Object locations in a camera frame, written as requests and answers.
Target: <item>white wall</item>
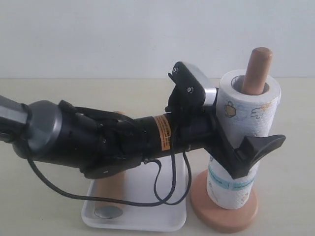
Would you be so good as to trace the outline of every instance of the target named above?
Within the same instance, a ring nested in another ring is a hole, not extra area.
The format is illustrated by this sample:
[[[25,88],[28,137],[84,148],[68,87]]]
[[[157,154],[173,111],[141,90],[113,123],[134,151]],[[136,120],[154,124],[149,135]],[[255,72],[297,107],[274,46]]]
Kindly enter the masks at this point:
[[[274,51],[275,77],[315,76],[313,0],[0,0],[0,78],[209,77]]]

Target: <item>orange warning label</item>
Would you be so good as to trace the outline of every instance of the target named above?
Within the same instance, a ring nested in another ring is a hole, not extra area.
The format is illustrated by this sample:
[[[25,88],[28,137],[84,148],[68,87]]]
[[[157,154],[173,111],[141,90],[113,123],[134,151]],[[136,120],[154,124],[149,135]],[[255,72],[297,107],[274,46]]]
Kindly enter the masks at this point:
[[[171,127],[169,126],[168,120],[164,115],[154,117],[161,137],[161,149],[162,151],[171,149]]]

